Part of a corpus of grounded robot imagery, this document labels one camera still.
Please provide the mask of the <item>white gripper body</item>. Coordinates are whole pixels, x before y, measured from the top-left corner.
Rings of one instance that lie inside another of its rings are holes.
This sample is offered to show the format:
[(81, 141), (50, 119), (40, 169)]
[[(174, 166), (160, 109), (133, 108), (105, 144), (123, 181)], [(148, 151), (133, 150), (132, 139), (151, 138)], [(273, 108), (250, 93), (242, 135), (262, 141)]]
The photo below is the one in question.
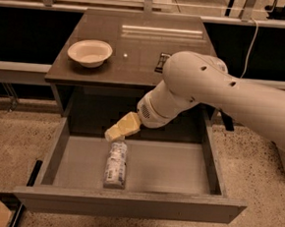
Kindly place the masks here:
[(162, 81), (140, 100), (137, 113), (143, 126), (157, 129), (197, 105), (193, 99), (185, 99), (171, 92)]

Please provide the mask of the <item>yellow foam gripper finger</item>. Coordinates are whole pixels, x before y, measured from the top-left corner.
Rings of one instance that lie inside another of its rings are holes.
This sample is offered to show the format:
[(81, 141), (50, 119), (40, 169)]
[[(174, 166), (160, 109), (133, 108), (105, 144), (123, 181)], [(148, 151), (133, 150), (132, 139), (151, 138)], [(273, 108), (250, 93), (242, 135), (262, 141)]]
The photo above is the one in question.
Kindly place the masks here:
[(128, 112), (118, 121), (117, 126), (122, 136), (131, 136), (141, 130), (140, 116), (136, 112)]
[(122, 141), (125, 138), (117, 124), (107, 129), (104, 133), (104, 137), (108, 142)]

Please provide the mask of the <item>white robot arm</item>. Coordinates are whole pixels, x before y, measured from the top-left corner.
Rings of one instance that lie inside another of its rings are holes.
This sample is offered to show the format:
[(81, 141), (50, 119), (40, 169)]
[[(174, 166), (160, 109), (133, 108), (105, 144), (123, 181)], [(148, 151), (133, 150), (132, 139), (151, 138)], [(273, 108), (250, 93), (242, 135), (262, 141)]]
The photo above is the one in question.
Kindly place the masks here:
[(263, 136), (285, 152), (285, 91), (233, 78), (217, 57), (180, 51), (164, 63), (162, 81), (104, 136), (121, 140), (141, 126), (160, 128), (200, 103)]

